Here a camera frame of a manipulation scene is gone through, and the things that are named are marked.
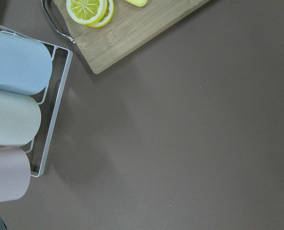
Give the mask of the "wooden cutting board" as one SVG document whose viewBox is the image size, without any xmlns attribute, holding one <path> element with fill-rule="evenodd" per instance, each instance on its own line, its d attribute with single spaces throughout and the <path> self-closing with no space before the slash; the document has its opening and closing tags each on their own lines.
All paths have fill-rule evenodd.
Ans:
<svg viewBox="0 0 284 230">
<path fill-rule="evenodd" d="M 205 0 L 149 0 L 138 7 L 114 1 L 114 15 L 107 25 L 90 28 L 74 22 L 64 0 L 54 4 L 87 65 L 99 74 L 143 44 L 205 5 Z"/>
</svg>

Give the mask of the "dish drying rack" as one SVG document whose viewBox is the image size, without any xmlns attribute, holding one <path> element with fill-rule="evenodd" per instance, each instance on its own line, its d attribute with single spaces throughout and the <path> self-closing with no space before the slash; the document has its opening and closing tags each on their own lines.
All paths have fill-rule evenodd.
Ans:
<svg viewBox="0 0 284 230">
<path fill-rule="evenodd" d="M 28 155 L 32 177 L 39 177 L 44 174 L 63 91 L 73 58 L 73 52 L 67 48 L 41 40 L 39 42 L 50 53 L 52 74 L 46 87 L 39 93 L 32 95 L 41 109 L 42 120 L 39 130 L 30 142 L 20 146 Z"/>
</svg>

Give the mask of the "yellow lemon slices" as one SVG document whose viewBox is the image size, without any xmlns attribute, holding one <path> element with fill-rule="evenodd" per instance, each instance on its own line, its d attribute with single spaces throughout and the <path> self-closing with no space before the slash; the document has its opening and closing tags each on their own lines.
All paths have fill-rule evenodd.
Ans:
<svg viewBox="0 0 284 230">
<path fill-rule="evenodd" d="M 105 26 L 114 15 L 113 0 L 67 0 L 66 8 L 72 20 L 90 28 Z"/>
</svg>

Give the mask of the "yellow plastic knife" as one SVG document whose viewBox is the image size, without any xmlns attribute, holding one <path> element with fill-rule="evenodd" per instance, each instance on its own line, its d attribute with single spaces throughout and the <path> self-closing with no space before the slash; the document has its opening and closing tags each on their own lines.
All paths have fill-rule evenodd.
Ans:
<svg viewBox="0 0 284 230">
<path fill-rule="evenodd" d="M 126 1 L 137 7 L 144 7 L 148 2 L 148 0 L 126 0 Z"/>
</svg>

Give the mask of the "green plate in rack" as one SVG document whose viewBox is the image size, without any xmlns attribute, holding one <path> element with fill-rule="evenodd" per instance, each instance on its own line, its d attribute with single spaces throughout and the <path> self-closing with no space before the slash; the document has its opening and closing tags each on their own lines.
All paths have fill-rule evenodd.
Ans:
<svg viewBox="0 0 284 230">
<path fill-rule="evenodd" d="M 0 146 L 23 146 L 37 134 L 41 110 L 30 96 L 0 90 Z"/>
</svg>

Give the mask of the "blue plate in rack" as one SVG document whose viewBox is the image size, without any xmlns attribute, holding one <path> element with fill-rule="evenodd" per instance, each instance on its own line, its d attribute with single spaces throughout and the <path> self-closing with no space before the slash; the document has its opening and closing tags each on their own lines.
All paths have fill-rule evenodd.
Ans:
<svg viewBox="0 0 284 230">
<path fill-rule="evenodd" d="M 34 95 L 50 81 L 52 58 L 41 42 L 0 32 L 0 90 Z"/>
</svg>

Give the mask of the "pink plate in rack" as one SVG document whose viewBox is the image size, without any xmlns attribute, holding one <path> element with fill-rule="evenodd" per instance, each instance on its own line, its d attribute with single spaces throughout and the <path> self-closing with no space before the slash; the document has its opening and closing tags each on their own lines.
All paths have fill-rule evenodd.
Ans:
<svg viewBox="0 0 284 230">
<path fill-rule="evenodd" d="M 27 191 L 31 168 L 21 148 L 0 148 L 0 202 L 21 198 Z"/>
</svg>

